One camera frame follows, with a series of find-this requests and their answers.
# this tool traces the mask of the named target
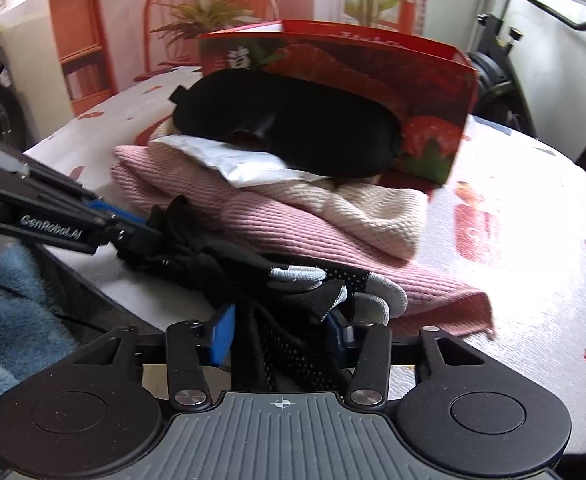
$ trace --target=white tablecloth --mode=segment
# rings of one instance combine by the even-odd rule
[[[169,116],[172,90],[198,77],[153,77],[29,153],[66,174],[81,167],[81,183],[130,208],[109,178],[112,148]],[[211,313],[199,293],[132,273],[111,247],[50,252],[160,329]],[[557,394],[574,422],[567,451],[586,452],[586,174],[537,140],[470,120],[448,184],[433,193],[418,261],[487,292],[496,337],[468,341]],[[391,396],[410,387],[409,371],[394,369]]]

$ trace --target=book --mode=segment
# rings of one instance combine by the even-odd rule
[[[74,73],[77,74],[77,79],[80,83],[80,90],[81,90],[81,97],[85,97],[90,95],[90,81],[88,79],[88,74],[86,72],[86,67],[83,66],[78,68]]]
[[[86,67],[89,73],[90,86],[93,93],[101,92],[104,89],[102,84],[102,76],[100,67],[97,64],[92,64]]]
[[[68,94],[71,97],[71,100],[82,97],[82,88],[80,86],[77,72],[71,72],[66,75],[66,85],[68,86]]]

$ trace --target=metal screw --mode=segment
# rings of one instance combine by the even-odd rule
[[[355,390],[351,400],[361,406],[375,406],[382,402],[382,394],[375,390]]]
[[[182,406],[197,406],[207,400],[204,392],[199,390],[180,390],[175,394],[175,402]]]

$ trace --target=wooden shelf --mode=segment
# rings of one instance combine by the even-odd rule
[[[81,57],[89,56],[89,54],[101,52],[103,49],[104,49],[103,45],[93,45],[93,46],[90,46],[89,48],[85,48],[84,50],[81,50],[79,52],[71,54],[71,56],[63,57],[62,59],[59,60],[59,62],[61,64],[70,63],[71,61],[76,61],[76,60],[80,59]]]
[[[95,94],[85,95],[79,99],[73,99],[71,101],[73,112],[75,112],[76,116],[81,115],[86,110],[90,110],[94,106],[103,103],[109,97],[113,97],[113,95],[115,95],[115,92],[109,88],[100,92],[96,92]]]
[[[59,62],[78,116],[118,93],[100,0],[49,0],[49,4]]]
[[[96,97],[101,96],[102,94],[108,94],[108,96],[110,97],[111,95],[113,95],[113,90],[111,90],[110,88],[108,88],[106,90],[100,90],[99,92],[95,92],[95,94],[84,95],[84,96],[80,97],[79,99],[73,99],[71,101],[71,104],[73,104],[73,105],[74,104],[79,104],[79,103],[82,103],[82,102],[87,101],[89,99],[90,100],[93,100]]]

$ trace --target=blue fleece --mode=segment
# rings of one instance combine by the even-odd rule
[[[0,254],[0,395],[74,346],[46,307],[46,290],[30,253],[19,245],[6,249]]]

